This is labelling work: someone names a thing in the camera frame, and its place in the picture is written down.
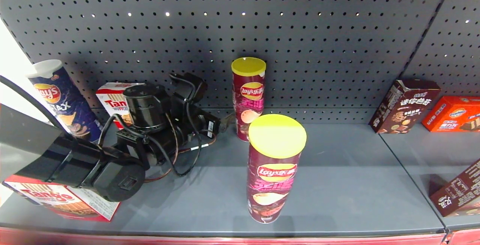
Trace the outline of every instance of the white cable tie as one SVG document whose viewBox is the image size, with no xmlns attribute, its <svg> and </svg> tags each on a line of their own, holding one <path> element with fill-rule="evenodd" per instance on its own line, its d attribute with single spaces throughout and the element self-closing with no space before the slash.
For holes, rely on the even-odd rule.
<svg viewBox="0 0 480 245">
<path fill-rule="evenodd" d="M 207 146 L 208 146 L 208 144 L 202 144 L 202 148 L 207 147 Z M 198 146 L 194 146 L 194 147 L 190 148 L 190 150 L 195 150 L 195 149 L 198 149 Z"/>
</svg>

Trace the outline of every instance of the snack package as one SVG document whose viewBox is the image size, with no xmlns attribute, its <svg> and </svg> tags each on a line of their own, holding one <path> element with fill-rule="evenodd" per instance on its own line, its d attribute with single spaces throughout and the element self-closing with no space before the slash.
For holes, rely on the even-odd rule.
<svg viewBox="0 0 480 245">
<path fill-rule="evenodd" d="M 480 132 L 480 97 L 443 96 L 422 124 L 431 132 Z"/>
<path fill-rule="evenodd" d="M 270 114 L 252 122 L 249 136 L 248 211 L 255 221 L 271 223 L 290 193 L 307 133 L 293 118 Z"/>
<path fill-rule="evenodd" d="M 249 141 L 248 127 L 264 110 L 266 64 L 255 57 L 241 57 L 232 62 L 233 108 L 237 117 L 237 135 Z"/>
<path fill-rule="evenodd" d="M 67 219 L 111 221 L 120 203 L 108 202 L 95 192 L 56 183 L 11 176 L 4 183 L 14 192 Z"/>
<path fill-rule="evenodd" d="M 442 216 L 480 214 L 480 159 L 430 196 Z"/>
<path fill-rule="evenodd" d="M 123 91 L 131 86 L 137 86 L 136 83 L 106 83 L 96 91 L 96 96 L 102 103 L 108 115 L 119 114 L 123 121 L 132 124 L 132 117 L 128 112 L 127 102 L 123 96 Z M 123 129 L 120 122 L 113 120 L 119 129 Z"/>
<path fill-rule="evenodd" d="M 25 76 L 76 137 L 94 142 L 100 137 L 102 125 L 89 103 L 73 83 L 58 59 L 33 64 L 34 72 Z"/>
<path fill-rule="evenodd" d="M 395 80 L 369 124 L 378 134 L 406 134 L 439 93 L 434 81 Z"/>
</svg>

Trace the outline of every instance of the lay's chip can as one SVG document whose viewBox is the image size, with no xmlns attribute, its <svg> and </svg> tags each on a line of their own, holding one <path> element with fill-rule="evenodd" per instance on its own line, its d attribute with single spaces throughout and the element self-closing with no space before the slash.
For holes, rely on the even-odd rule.
<svg viewBox="0 0 480 245">
<path fill-rule="evenodd" d="M 249 141 L 248 127 L 264 110 L 266 64 L 255 57 L 241 57 L 232 62 L 233 106 L 237 117 L 237 135 Z"/>
<path fill-rule="evenodd" d="M 252 122 L 249 137 L 247 208 L 255 221 L 271 223 L 290 194 L 307 133 L 293 118 L 269 114 Z"/>
<path fill-rule="evenodd" d="M 26 77 L 51 106 L 57 119 L 68 127 L 72 135 L 92 142 L 98 140 L 102 125 L 70 79 L 62 61 L 49 59 L 33 66 L 34 72 Z"/>
</svg>

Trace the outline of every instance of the robotic arm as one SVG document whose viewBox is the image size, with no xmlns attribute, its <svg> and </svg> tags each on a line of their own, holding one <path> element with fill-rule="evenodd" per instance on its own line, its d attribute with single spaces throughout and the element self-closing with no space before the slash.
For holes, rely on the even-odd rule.
<svg viewBox="0 0 480 245">
<path fill-rule="evenodd" d="M 55 127 L 19 113 L 7 106 L 0 108 L 0 180 L 11 174 L 90 189 L 108 201 L 132 197 L 145 182 L 145 170 L 168 163 L 178 176 L 194 167 L 202 143 L 200 133 L 214 138 L 228 124 L 195 107 L 207 89 L 206 83 L 192 74 L 170 75 L 177 87 L 168 96 L 163 86 L 150 84 L 127 88 L 127 100 L 133 125 L 127 127 L 120 116 L 112 116 L 98 144 L 72 137 L 58 121 L 29 94 L 0 76 L 2 83 L 33 103 Z M 117 132 L 117 144 L 103 146 L 113 119 L 125 129 Z M 197 157 L 185 173 L 179 173 L 174 161 L 178 147 L 197 137 Z M 135 149 L 130 154 L 127 146 Z"/>
</svg>

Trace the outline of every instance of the store shelf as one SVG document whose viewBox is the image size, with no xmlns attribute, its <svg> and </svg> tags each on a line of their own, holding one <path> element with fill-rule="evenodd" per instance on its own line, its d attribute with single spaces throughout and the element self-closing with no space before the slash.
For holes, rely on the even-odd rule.
<svg viewBox="0 0 480 245">
<path fill-rule="evenodd" d="M 0 227 L 164 236 L 386 236 L 443 225 L 382 139 L 367 125 L 306 124 L 309 139 L 279 219 L 262 225 L 246 202 L 248 144 L 233 130 L 206 148 L 189 176 L 144 185 L 111 223 L 72 221 L 13 195 Z"/>
<path fill-rule="evenodd" d="M 418 124 L 408 134 L 382 135 L 382 138 L 427 198 L 431 180 L 449 182 L 480 156 L 480 134 L 471 132 L 430 133 Z M 451 230 L 480 227 L 480 216 L 441 220 Z"/>
</svg>

